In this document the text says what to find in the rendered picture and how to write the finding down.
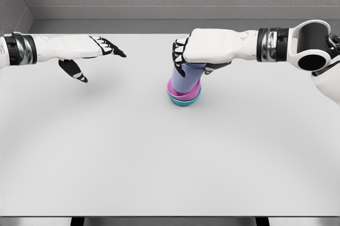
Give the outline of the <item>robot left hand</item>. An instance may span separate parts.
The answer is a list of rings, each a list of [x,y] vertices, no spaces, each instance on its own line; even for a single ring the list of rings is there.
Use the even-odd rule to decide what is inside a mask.
[[[125,53],[104,37],[90,35],[61,36],[62,48],[58,52],[58,64],[61,69],[73,79],[87,83],[88,79],[82,73],[75,60],[80,58],[95,58],[114,54],[125,58]]]

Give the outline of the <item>teal bowl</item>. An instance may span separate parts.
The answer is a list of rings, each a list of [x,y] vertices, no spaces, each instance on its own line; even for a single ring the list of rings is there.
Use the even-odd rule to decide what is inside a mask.
[[[179,93],[170,85],[167,87],[167,93],[174,104],[178,106],[189,106],[199,98],[201,86],[195,86],[186,93]]]

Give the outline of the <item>magenta bowl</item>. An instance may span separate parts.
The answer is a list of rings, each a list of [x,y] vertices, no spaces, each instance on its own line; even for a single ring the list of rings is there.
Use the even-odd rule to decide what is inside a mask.
[[[174,99],[176,102],[193,102],[196,100],[201,93],[201,81],[200,79],[196,82],[196,84],[187,92],[181,93],[172,85],[172,78],[169,79],[167,83],[167,92],[171,99]]]

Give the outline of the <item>lavender cup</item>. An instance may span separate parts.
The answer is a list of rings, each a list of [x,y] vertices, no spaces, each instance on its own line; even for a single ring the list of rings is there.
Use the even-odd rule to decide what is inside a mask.
[[[176,68],[173,69],[172,87],[179,93],[187,93],[198,82],[205,71],[205,64],[185,63],[182,64],[185,77],[182,77]]]

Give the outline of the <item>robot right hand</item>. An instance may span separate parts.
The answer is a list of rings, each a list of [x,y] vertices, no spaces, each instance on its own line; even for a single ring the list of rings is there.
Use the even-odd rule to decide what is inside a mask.
[[[175,70],[185,77],[185,63],[204,64],[204,73],[227,66],[234,57],[240,33],[228,29],[194,29],[185,38],[173,42],[172,60]]]

